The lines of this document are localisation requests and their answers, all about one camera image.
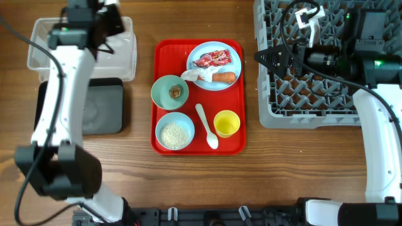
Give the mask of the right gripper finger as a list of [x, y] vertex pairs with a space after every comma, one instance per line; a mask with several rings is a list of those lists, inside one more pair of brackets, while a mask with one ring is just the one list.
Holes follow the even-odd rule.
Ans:
[[281, 62], [270, 63], [262, 60], [260, 62], [263, 66], [265, 66], [269, 71], [273, 72], [275, 75], [280, 78], [284, 78], [287, 75], [288, 65]]
[[274, 47], [268, 47], [265, 50], [257, 51], [254, 54], [254, 59], [257, 62], [268, 62], [270, 60], [275, 60], [276, 62], [279, 61], [288, 61], [289, 60], [289, 53], [286, 49], [286, 45], [277, 45]]

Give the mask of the orange carrot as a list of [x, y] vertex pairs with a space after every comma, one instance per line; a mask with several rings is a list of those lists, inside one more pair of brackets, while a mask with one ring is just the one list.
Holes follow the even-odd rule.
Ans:
[[197, 74], [197, 80], [206, 82], [221, 82], [221, 83], [234, 83], [236, 81], [236, 74], [234, 72], [222, 72], [213, 74]]

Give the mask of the red snack wrapper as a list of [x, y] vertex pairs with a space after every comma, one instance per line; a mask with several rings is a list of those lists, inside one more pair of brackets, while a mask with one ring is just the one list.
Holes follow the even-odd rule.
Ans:
[[218, 67], [227, 65], [231, 62], [230, 51], [226, 49], [205, 53], [198, 60], [195, 60], [192, 63], [195, 67]]

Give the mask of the white napkin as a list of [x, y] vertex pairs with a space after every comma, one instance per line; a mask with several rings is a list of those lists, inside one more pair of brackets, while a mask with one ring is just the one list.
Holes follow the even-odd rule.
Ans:
[[225, 76], [218, 73], [222, 66], [210, 66], [207, 68], [196, 68], [183, 72], [180, 77], [183, 80], [197, 81], [203, 80], [205, 82], [226, 82]]

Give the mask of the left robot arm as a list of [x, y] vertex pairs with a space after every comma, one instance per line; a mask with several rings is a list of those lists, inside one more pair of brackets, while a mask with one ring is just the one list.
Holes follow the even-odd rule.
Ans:
[[50, 75], [28, 147], [14, 160], [24, 186], [79, 206], [103, 224], [126, 223], [127, 202], [102, 183], [100, 161], [84, 150], [82, 120], [90, 77], [106, 39], [124, 31], [117, 1], [69, 1], [48, 34]]

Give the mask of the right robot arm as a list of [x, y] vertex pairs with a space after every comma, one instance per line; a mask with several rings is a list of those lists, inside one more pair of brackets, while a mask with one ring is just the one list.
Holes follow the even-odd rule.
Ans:
[[401, 224], [401, 55], [384, 39], [388, 24], [373, 3], [255, 4], [260, 123], [360, 126], [367, 169], [364, 203], [299, 198], [267, 208], [266, 225]]

